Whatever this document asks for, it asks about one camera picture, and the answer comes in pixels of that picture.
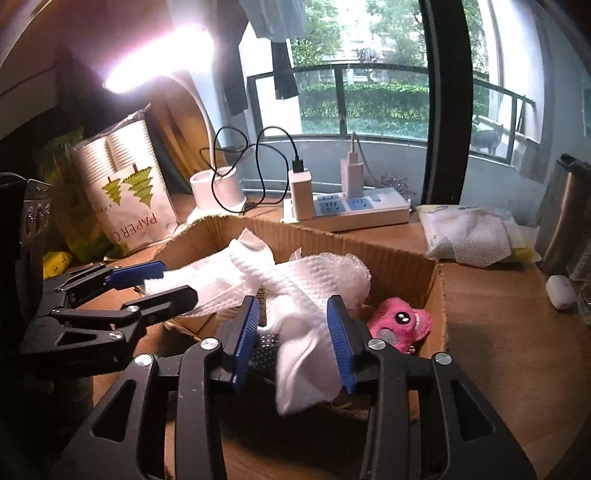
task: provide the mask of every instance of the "tree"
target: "tree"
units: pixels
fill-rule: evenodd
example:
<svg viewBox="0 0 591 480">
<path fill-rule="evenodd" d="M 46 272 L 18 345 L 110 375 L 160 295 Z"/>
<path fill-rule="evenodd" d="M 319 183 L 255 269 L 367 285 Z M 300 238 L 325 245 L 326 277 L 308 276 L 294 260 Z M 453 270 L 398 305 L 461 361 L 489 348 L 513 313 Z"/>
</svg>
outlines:
<svg viewBox="0 0 591 480">
<path fill-rule="evenodd" d="M 291 40 L 291 52 L 297 67 L 318 65 L 341 48 L 339 10 L 334 0 L 306 0 L 308 36 Z"/>
<path fill-rule="evenodd" d="M 427 66 L 423 18 L 417 0 L 368 0 L 366 10 L 376 18 L 372 33 L 394 40 L 395 55 L 388 55 L 388 61 Z"/>
<path fill-rule="evenodd" d="M 357 48 L 355 54 L 360 63 L 376 63 L 380 59 L 379 53 L 372 48 Z M 368 82 L 373 82 L 371 78 L 371 70 L 366 69 L 364 72 L 365 76 L 368 78 Z"/>
<path fill-rule="evenodd" d="M 109 198 L 117 205 L 121 205 L 121 186 L 119 183 L 120 179 L 111 180 L 111 177 L 107 177 L 109 183 L 102 187 L 102 190 L 107 192 Z"/>
<path fill-rule="evenodd" d="M 488 77 L 488 55 L 478 0 L 462 0 L 472 52 L 472 68 Z M 394 40 L 395 51 L 385 55 L 389 63 L 426 67 L 427 48 L 423 17 L 417 0 L 368 0 L 366 10 L 374 15 L 372 33 Z"/>
<path fill-rule="evenodd" d="M 138 170 L 134 163 L 135 173 L 123 180 L 123 183 L 130 185 L 130 190 L 134 193 L 134 197 L 139 198 L 139 201 L 145 203 L 148 207 L 152 203 L 152 184 L 150 183 L 150 172 L 152 167 L 142 168 Z"/>
</svg>

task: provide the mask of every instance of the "lamp light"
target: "lamp light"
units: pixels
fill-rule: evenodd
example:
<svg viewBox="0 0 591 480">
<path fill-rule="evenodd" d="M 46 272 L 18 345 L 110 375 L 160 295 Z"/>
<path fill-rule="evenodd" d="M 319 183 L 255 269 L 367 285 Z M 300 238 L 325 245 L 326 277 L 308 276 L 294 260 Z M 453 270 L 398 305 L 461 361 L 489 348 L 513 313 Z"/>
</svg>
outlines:
<svg viewBox="0 0 591 480">
<path fill-rule="evenodd" d="M 190 72 L 208 72 L 213 60 L 213 40 L 209 33 L 196 25 L 185 25 L 174 32 L 154 40 L 124 58 L 113 70 L 104 83 L 104 87 L 113 93 L 128 92 L 158 76 L 167 76 L 181 85 L 193 98 L 207 129 L 209 143 L 209 163 L 213 161 L 215 133 L 207 110 L 192 82 L 177 75 L 179 70 Z M 220 168 L 224 174 L 227 168 Z M 230 210 L 241 210 L 246 202 L 242 193 L 236 170 L 226 177 L 216 176 L 212 185 L 213 171 L 202 171 L 190 179 L 191 189 L 197 205 L 189 219 L 195 219 L 208 213 L 224 212 L 215 200 L 212 190 L 219 201 Z"/>
</svg>

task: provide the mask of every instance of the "green hedge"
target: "green hedge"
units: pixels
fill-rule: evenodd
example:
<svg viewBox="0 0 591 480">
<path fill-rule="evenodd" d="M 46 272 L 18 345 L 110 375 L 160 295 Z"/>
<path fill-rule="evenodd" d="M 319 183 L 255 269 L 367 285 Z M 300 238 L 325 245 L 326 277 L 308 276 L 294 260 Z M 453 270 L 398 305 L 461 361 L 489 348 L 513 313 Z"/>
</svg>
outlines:
<svg viewBox="0 0 591 480">
<path fill-rule="evenodd" d="M 428 121 L 429 87 L 408 83 L 345 83 L 348 118 Z M 488 90 L 475 89 L 474 114 L 488 113 Z M 315 83 L 300 89 L 302 118 L 337 118 L 336 86 Z"/>
</svg>

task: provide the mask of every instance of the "wooden desk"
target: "wooden desk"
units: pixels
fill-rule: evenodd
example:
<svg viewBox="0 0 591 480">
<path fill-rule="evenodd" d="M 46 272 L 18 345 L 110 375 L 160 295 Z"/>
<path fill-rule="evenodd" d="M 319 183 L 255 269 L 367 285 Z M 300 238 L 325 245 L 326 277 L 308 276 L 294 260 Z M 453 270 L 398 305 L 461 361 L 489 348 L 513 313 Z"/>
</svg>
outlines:
<svg viewBox="0 0 591 480">
<path fill-rule="evenodd" d="M 177 197 L 174 203 L 181 218 L 186 218 L 192 209 L 192 198 Z M 279 220 L 281 210 L 260 207 L 248 215 Z M 344 235 L 413 252 L 424 252 L 426 247 L 423 229 L 415 220 L 407 225 Z M 153 250 L 140 252 L 123 263 L 143 261 Z M 538 477 L 543 478 L 564 455 L 591 407 L 591 329 L 583 325 L 579 316 L 554 310 L 545 293 L 545 278 L 534 265 L 479 269 L 445 262 L 442 272 L 450 353 L 507 423 Z M 138 349 L 149 350 L 162 340 L 162 335 L 169 334 L 153 327 Z M 113 375 L 96 379 L 97 397 L 108 388 L 112 378 Z M 272 410 L 272 405 L 251 407 L 259 421 L 264 418 L 259 417 L 261 411 Z M 351 471 L 356 468 L 363 424 L 348 419 L 320 420 L 318 415 L 312 409 L 279 420 L 275 427 L 278 431 L 285 429 L 283 437 L 269 434 L 275 432 L 273 429 L 261 433 L 261 425 L 252 423 L 254 420 L 235 430 L 226 429 L 229 477 L 356 478 L 357 472 Z M 314 434 L 306 428 L 302 432 L 302 425 L 309 425 L 309 421 L 325 422 L 325 427 L 333 429 L 339 440 L 331 446 L 318 445 L 318 449 L 326 450 L 317 456 L 309 453 L 303 468 L 298 463 L 301 458 L 294 453 L 298 445 L 294 439 L 308 438 L 304 441 L 314 444 Z M 257 438 L 260 451 L 253 452 L 239 441 L 241 429 Z M 334 450 L 342 455 L 344 449 L 350 461 L 338 466 L 325 462 L 325 456 Z M 297 467 L 287 474 L 285 464 L 290 462 Z M 296 475 L 298 470 L 304 471 L 303 476 Z"/>
</svg>

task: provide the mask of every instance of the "gray cat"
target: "gray cat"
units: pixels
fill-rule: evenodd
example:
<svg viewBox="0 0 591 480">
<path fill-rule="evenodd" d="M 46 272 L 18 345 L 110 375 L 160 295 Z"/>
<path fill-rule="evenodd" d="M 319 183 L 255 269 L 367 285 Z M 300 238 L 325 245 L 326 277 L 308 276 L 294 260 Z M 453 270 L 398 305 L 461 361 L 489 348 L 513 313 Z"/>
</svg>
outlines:
<svg viewBox="0 0 591 480">
<path fill-rule="evenodd" d="M 489 155 L 496 154 L 496 148 L 503 137 L 503 125 L 495 125 L 492 130 L 480 130 L 472 134 L 470 144 L 474 148 L 487 148 Z"/>
</svg>

